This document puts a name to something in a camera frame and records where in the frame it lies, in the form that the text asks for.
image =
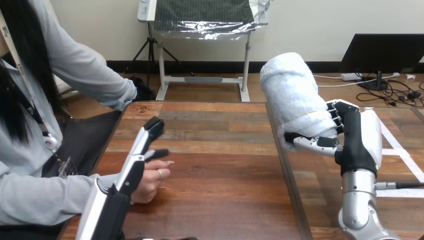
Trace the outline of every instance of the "long black hair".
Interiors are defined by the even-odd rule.
[[[41,85],[53,112],[61,112],[62,99],[53,77],[39,17],[28,0],[0,0],[0,10],[25,70],[30,71]],[[14,85],[8,70],[0,64],[0,120],[5,123],[12,139],[28,142],[25,110]]]

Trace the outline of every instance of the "monitor stand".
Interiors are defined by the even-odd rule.
[[[377,73],[377,80],[375,81],[370,81],[370,82],[365,82],[365,81],[369,81],[369,80],[373,80],[376,79],[375,77],[371,77],[371,76],[363,76],[361,80],[356,80],[357,83],[359,83],[358,85],[364,89],[367,90],[371,90],[371,91],[383,91],[386,90],[388,88],[388,83],[387,81],[382,79],[382,71],[378,71]]]

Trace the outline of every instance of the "robotic hand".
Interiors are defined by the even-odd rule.
[[[360,112],[358,106],[340,99],[327,102],[327,107],[337,125],[337,134],[344,132],[344,146],[337,138],[312,138],[297,133],[285,133],[286,141],[332,156],[340,165],[343,192],[338,222],[350,239],[400,240],[382,227],[375,209],[377,189],[398,188],[395,183],[376,183],[382,163],[380,119],[373,110]]]
[[[122,225],[131,194],[143,177],[145,163],[169,154],[167,149],[147,151],[163,132],[164,122],[153,117],[140,129],[118,178],[109,188],[97,178],[79,221],[77,240],[123,239]]]

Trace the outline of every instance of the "stand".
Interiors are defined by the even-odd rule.
[[[363,82],[358,85],[364,89],[371,90],[371,91],[384,91],[388,88],[387,81],[382,79],[382,71],[377,72],[377,80],[365,82],[365,81],[369,81],[373,79],[375,78],[371,76],[369,77],[363,76],[361,80],[356,80],[356,82],[357,83]]]
[[[129,66],[126,67],[125,71],[123,71],[123,73],[125,74],[128,69],[130,68],[130,66],[134,66],[134,62],[136,61],[136,59],[139,57],[140,53],[142,53],[142,51],[145,49],[145,47],[148,44],[148,61],[147,61],[147,87],[149,87],[149,83],[150,83],[150,66],[152,63],[155,63],[155,52],[153,49],[153,45],[154,44],[158,44],[158,41],[152,36],[152,30],[150,27],[150,22],[147,23],[147,27],[148,27],[148,37],[146,42],[143,44],[143,46],[140,48],[140,50],[137,52],[137,54],[135,55],[135,57],[132,59],[131,63]],[[181,62],[174,56],[172,55],[172,53],[170,53],[166,48],[163,47],[163,50],[172,58],[176,61],[176,63],[178,65],[181,64]]]
[[[165,76],[164,66],[164,51],[166,51],[162,45],[162,40],[159,40],[157,47],[159,48],[159,72],[160,72],[160,89],[157,92],[156,100],[163,101],[167,94],[168,86],[170,83],[221,83],[221,84],[238,84],[240,88],[240,96],[242,102],[250,102],[249,91],[248,91],[248,73],[249,73],[249,59],[250,59],[250,32],[247,34],[246,49],[244,55],[244,75],[239,78],[222,78],[222,77],[198,77],[198,76],[186,76],[186,77],[172,77]]]

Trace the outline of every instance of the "tripod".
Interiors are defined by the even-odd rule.
[[[125,74],[128,69],[132,66],[134,66],[134,62],[136,61],[136,59],[139,57],[140,53],[142,53],[142,51],[145,49],[145,47],[148,44],[148,61],[147,61],[147,87],[149,87],[149,83],[150,83],[150,65],[153,63],[155,63],[155,54],[154,54],[154,50],[153,50],[153,44],[158,44],[158,41],[156,40],[156,38],[154,38],[152,36],[152,30],[150,27],[150,22],[147,23],[147,27],[148,27],[148,37],[146,42],[143,44],[143,46],[141,47],[140,51],[137,52],[137,55],[135,55],[135,57],[132,59],[131,63],[129,64],[129,66],[126,67],[125,71],[123,71],[123,73]],[[174,56],[172,55],[172,53],[170,53],[170,51],[168,51],[166,48],[163,47],[163,50],[171,57],[173,58],[176,63],[178,65],[181,64],[181,62]]]

